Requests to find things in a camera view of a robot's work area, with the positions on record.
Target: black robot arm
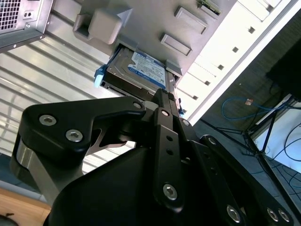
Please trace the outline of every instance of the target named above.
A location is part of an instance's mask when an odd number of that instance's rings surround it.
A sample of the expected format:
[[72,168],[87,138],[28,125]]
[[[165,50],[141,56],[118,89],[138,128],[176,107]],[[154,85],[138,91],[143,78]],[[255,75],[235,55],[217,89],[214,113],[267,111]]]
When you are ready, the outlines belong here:
[[[83,174],[86,155],[135,148]],[[292,226],[293,219],[212,136],[179,118],[174,96],[34,105],[11,166],[52,205],[45,226]]]

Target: ventilation grille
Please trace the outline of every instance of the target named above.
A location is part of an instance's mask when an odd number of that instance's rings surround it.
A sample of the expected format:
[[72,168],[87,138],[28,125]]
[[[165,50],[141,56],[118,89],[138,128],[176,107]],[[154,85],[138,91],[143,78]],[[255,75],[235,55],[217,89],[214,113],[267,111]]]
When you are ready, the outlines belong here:
[[0,0],[0,31],[13,28],[17,23],[21,0]]

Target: corrugated metal surface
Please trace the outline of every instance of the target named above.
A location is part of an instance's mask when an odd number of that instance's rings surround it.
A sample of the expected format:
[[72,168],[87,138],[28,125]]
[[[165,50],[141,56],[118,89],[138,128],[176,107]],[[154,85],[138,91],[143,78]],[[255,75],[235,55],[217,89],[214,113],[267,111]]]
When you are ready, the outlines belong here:
[[[22,111],[30,105],[116,97],[94,88],[95,70],[108,56],[73,36],[72,20],[80,5],[64,2],[56,1],[45,39],[0,55],[1,153],[11,155]],[[73,18],[61,15],[62,8],[72,8]],[[83,170],[89,172],[132,147],[128,143],[90,155]]]

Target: white label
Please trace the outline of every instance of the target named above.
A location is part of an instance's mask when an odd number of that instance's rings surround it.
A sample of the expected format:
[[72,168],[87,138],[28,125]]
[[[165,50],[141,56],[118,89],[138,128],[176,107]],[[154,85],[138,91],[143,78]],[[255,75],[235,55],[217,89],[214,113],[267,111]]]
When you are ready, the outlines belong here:
[[163,63],[143,52],[135,52],[132,61],[135,64],[127,67],[131,72],[165,89],[165,68]]

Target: hard drive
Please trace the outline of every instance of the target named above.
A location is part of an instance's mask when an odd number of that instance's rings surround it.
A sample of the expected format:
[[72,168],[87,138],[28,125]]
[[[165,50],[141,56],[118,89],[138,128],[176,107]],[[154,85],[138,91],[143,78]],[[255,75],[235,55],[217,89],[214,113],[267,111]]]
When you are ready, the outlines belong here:
[[102,86],[141,100],[151,100],[157,89],[174,93],[174,75],[165,65],[142,51],[123,47],[110,63]]

